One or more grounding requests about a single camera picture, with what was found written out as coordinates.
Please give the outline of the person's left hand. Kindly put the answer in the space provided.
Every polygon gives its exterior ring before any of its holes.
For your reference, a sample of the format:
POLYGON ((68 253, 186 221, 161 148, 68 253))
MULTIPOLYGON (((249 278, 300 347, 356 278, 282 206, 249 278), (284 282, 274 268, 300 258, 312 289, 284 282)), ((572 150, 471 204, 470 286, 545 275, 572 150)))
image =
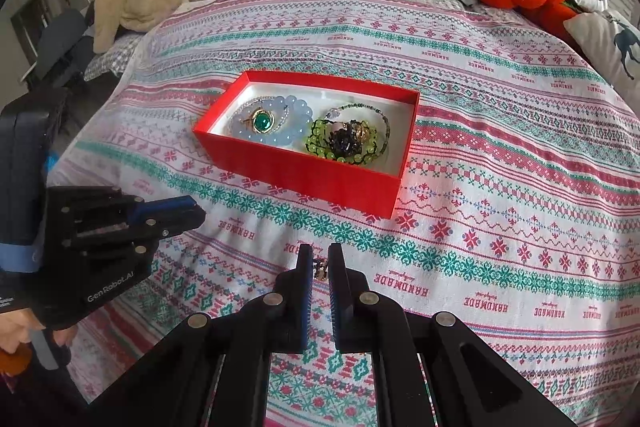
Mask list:
MULTIPOLYGON (((14 310, 0 315, 0 345, 6 353, 14 353, 21 343, 30 343, 30 335, 43 331, 31 309, 14 310)), ((78 326, 54 331, 52 336, 59 346, 70 347, 78 332, 78 326)))

